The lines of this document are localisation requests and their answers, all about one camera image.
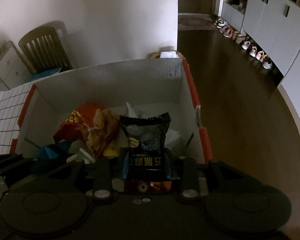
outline cabinet handle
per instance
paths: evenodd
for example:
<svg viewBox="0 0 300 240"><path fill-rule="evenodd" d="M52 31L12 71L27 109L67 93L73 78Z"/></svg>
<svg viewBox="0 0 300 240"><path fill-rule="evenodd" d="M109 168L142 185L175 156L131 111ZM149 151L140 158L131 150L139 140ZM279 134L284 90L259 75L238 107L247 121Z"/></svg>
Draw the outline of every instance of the cabinet handle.
<svg viewBox="0 0 300 240"><path fill-rule="evenodd" d="M286 18L288 17L289 11L290 11L290 6L288 6L287 13L286 13Z"/></svg>

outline yellow oval label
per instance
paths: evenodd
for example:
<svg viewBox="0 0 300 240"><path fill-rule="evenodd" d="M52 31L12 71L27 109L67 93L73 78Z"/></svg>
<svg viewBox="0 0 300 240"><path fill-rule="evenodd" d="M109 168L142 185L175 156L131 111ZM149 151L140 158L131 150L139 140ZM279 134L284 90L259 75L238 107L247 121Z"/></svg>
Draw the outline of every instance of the yellow oval label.
<svg viewBox="0 0 300 240"><path fill-rule="evenodd" d="M135 139L135 138L130 137L129 138L129 146L131 148L136 148L136 147L139 146L139 141L137 139Z"/></svg>

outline chair backrest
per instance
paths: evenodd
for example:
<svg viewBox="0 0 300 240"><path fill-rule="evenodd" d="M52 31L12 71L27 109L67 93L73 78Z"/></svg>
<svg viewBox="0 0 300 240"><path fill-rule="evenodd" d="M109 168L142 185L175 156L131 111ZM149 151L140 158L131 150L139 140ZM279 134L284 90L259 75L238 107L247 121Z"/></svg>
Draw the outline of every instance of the chair backrest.
<svg viewBox="0 0 300 240"><path fill-rule="evenodd" d="M18 44L37 73L57 67L72 69L57 32L51 26L35 28L23 36Z"/></svg>

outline row of shoes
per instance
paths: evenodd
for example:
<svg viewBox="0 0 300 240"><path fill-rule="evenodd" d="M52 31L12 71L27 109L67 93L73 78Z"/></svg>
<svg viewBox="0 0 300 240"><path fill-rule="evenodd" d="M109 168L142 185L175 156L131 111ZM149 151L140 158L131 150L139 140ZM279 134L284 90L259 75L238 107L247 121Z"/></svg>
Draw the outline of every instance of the row of shoes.
<svg viewBox="0 0 300 240"><path fill-rule="evenodd" d="M226 38L232 38L237 44L242 44L241 47L244 50L248 50L248 48L252 45L252 42L249 41L249 36L244 36L240 32L236 31L224 19L217 19L214 25L220 29L219 31L223 34L223 36ZM265 69L272 69L272 60L263 50L258 51L257 46L252 45L249 54L260 61Z"/></svg>
<svg viewBox="0 0 300 240"><path fill-rule="evenodd" d="M252 45L251 41L245 41L241 47L244 50L248 50L248 48L251 45ZM269 58L269 56L263 50L258 51L257 46L252 45L249 55L256 58L258 61L260 61L262 63L262 66L265 69L272 70L272 67L273 67L272 60Z"/></svg>

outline wooden floor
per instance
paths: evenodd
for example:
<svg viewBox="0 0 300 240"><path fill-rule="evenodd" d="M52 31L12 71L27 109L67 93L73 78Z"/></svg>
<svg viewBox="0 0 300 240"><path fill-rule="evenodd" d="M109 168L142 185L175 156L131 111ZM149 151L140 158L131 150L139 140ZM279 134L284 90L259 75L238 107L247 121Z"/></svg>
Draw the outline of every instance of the wooden floor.
<svg viewBox="0 0 300 240"><path fill-rule="evenodd" d="M300 136L269 70L218 31L179 31L213 155L286 193L284 232L300 240Z"/></svg>

